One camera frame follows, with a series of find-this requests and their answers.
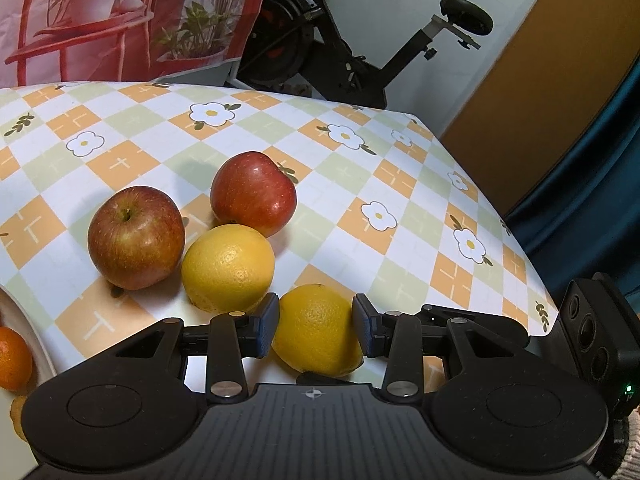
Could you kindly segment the yellow lemon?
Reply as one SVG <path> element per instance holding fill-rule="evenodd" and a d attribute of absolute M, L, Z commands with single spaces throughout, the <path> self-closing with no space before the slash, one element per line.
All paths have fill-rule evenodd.
<path fill-rule="evenodd" d="M 342 377 L 363 354 L 352 325 L 352 305 L 331 287 L 307 284 L 280 298 L 280 318 L 271 347 L 299 373 Z"/>
<path fill-rule="evenodd" d="M 227 224 L 203 233 L 186 251 L 181 281 L 202 311 L 250 312 L 264 299 L 274 273 L 268 240 L 248 226 Z"/>

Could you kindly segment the bright red apple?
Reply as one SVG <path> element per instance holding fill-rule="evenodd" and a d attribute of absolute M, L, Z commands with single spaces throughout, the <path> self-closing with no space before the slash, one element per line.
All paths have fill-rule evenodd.
<path fill-rule="evenodd" d="M 293 182 L 270 157 L 245 152 L 229 158 L 217 170 L 210 206 L 220 223 L 242 224 L 270 237 L 293 217 L 297 195 Z"/>

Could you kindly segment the mandarin orange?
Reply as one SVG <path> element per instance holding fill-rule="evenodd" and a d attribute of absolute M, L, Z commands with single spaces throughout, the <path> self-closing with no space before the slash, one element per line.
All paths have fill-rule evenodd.
<path fill-rule="evenodd" d="M 0 384 L 10 391 L 23 390 L 32 377 L 34 358 L 24 338 L 12 328 L 0 327 Z"/>

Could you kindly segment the brown longan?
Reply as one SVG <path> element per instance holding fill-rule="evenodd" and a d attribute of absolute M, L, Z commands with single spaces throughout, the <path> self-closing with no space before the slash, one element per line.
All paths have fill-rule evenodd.
<path fill-rule="evenodd" d="M 26 441 L 22 426 L 22 413 L 28 396 L 16 396 L 10 406 L 10 419 L 12 420 L 13 429 L 21 440 Z"/>

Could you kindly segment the teal curtain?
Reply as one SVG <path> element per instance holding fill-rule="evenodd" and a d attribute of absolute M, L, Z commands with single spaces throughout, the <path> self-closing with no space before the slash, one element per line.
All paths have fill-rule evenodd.
<path fill-rule="evenodd" d="M 552 298 L 608 274 L 639 309 L 639 66 L 506 224 Z"/>

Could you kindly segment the brownish red apple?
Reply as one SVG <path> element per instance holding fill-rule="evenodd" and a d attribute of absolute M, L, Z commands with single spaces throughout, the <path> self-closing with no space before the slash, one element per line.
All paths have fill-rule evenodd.
<path fill-rule="evenodd" d="M 124 188 L 109 198 L 89 224 L 88 253 L 113 285 L 138 290 L 174 272 L 186 232 L 175 202 L 150 186 Z"/>

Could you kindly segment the beige round plate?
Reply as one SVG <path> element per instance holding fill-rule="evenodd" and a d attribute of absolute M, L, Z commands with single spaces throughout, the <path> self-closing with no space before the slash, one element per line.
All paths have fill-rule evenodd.
<path fill-rule="evenodd" d="M 16 396 L 29 394 L 37 386 L 56 375 L 53 362 L 46 348 L 44 348 L 43 342 L 35 329 L 35 325 L 32 324 L 32 321 L 22 307 L 4 288 L 1 289 L 1 326 L 12 328 L 12 330 L 19 333 L 24 338 L 24 341 L 26 341 L 34 358 L 32 377 L 27 386 L 20 391 L 10 391 L 1 387 L 2 391 L 15 394 Z"/>

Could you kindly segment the pink printed backdrop cloth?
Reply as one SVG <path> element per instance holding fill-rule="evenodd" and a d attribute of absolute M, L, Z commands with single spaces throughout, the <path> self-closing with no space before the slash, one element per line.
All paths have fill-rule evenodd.
<path fill-rule="evenodd" d="M 262 0 L 1 0 L 1 83 L 219 84 Z"/>

